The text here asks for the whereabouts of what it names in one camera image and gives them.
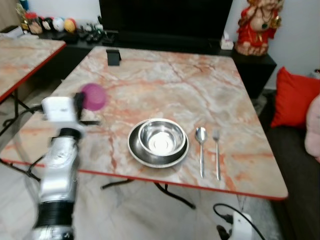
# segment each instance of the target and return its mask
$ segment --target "red cushion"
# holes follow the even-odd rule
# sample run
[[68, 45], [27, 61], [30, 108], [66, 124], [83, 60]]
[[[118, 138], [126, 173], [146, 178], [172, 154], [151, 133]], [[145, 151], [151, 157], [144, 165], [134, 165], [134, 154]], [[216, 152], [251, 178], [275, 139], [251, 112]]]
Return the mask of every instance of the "red cushion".
[[310, 103], [320, 93], [320, 80], [293, 75], [282, 67], [276, 80], [275, 115], [271, 127], [306, 127]]

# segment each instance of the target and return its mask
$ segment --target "white wall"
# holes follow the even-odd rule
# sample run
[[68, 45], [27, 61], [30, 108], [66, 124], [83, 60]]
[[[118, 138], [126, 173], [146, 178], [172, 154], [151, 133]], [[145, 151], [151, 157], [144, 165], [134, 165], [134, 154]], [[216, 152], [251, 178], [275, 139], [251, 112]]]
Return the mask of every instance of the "white wall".
[[43, 17], [73, 18], [97, 22], [99, 0], [28, 0], [30, 11]]
[[[241, 11], [247, 0], [233, 0], [225, 30], [236, 41]], [[320, 68], [320, 0], [286, 0], [280, 12], [282, 26], [269, 41], [269, 55], [277, 63], [266, 88], [276, 88], [277, 72], [286, 69], [299, 75], [308, 75]]]
[[[100, 15], [99, 0], [28, 0], [30, 10], [44, 17], [71, 17], [96, 22]], [[233, 0], [226, 31], [232, 40], [238, 38], [238, 20], [247, 0]], [[320, 0], [286, 0], [282, 27], [270, 40], [269, 54], [277, 68], [266, 84], [276, 87], [277, 71], [285, 66], [293, 74], [308, 75], [320, 68]]]

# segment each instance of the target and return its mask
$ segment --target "gray sofa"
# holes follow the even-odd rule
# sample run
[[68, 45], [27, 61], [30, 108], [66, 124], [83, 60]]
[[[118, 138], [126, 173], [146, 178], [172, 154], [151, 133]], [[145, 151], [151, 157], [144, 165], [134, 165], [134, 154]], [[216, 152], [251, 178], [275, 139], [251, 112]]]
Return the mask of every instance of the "gray sofa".
[[306, 152], [305, 130], [269, 127], [275, 113], [275, 92], [265, 96], [268, 101], [259, 120], [289, 193], [286, 200], [272, 202], [284, 239], [319, 240], [320, 164]]

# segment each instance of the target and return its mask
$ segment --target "tiled floor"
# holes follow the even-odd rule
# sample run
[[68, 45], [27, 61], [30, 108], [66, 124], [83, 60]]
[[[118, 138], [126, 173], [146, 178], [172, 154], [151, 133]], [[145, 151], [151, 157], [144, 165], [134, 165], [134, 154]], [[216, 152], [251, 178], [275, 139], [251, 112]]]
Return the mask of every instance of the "tiled floor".
[[[36, 91], [25, 102], [39, 103], [54, 89]], [[9, 103], [0, 106], [0, 124], [12, 115]], [[0, 150], [11, 138], [11, 131], [0, 138]], [[134, 181], [103, 191], [100, 186], [117, 178], [81, 173], [74, 211], [77, 240], [219, 240], [216, 225], [230, 229], [217, 217], [212, 206], [227, 203], [249, 213], [269, 240], [282, 240], [267, 200], [169, 186], [168, 190], [196, 204], [192, 210], [161, 193], [153, 183]], [[26, 190], [25, 177], [0, 165], [0, 240], [22, 240], [36, 217], [35, 204]]]

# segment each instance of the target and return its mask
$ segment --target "red table edge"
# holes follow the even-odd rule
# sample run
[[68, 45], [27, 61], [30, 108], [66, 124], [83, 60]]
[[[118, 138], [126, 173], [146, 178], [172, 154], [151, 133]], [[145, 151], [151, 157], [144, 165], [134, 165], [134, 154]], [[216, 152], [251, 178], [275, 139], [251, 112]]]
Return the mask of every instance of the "red table edge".
[[[15, 161], [15, 160], [9, 160], [9, 159], [2, 159], [2, 160], [5, 161], [5, 162], [8, 162], [8, 163], [19, 164], [19, 165], [30, 165], [31, 164], [31, 163], [27, 163], [27, 162]], [[35, 166], [43, 168], [45, 165], [43, 163], [40, 163], [40, 164], [36, 164]], [[286, 196], [276, 197], [276, 196], [257, 195], [257, 194], [252, 194], [252, 193], [247, 193], [247, 192], [239, 192], [239, 191], [232, 191], [232, 190], [222, 190], [222, 189], [219, 189], [219, 188], [210, 188], [210, 187], [205, 187], [205, 186], [194, 186], [194, 185], [189, 185], [189, 184], [185, 184], [185, 183], [166, 182], [166, 181], [161, 181], [161, 180], [153, 181], [151, 179], [143, 178], [143, 177], [118, 175], [118, 174], [114, 174], [114, 173], [105, 173], [105, 172], [99, 172], [99, 171], [91, 171], [91, 170], [80, 169], [79, 172], [80, 173], [86, 173], [86, 174], [94, 174], [94, 175], [103, 175], [103, 176], [109, 176], [109, 177], [116, 177], [116, 178], [125, 178], [125, 179], [131, 179], [131, 180], [140, 180], [140, 181], [144, 181], [144, 182], [176, 185], [176, 186], [180, 186], [180, 187], [207, 190], [207, 191], [213, 191], [213, 192], [221, 192], [221, 193], [227, 193], [227, 194], [235, 194], [235, 195], [259, 198], [259, 199], [267, 199], [267, 200], [272, 200], [272, 201], [282, 201], [282, 200], [287, 199], [288, 196], [289, 196], [288, 191], [287, 191]]]
[[32, 69], [27, 75], [25, 75], [20, 81], [18, 81], [15, 85], [13, 85], [8, 91], [6, 91], [2, 96], [0, 96], [0, 103], [6, 99], [14, 90], [16, 90], [21, 84], [23, 84], [28, 78], [30, 78], [33, 74], [35, 74], [40, 68], [42, 68], [47, 62], [49, 62], [55, 55], [61, 52], [67, 46], [64, 43], [61, 47], [59, 47], [54, 53], [52, 53], [48, 58], [42, 61], [38, 66]]

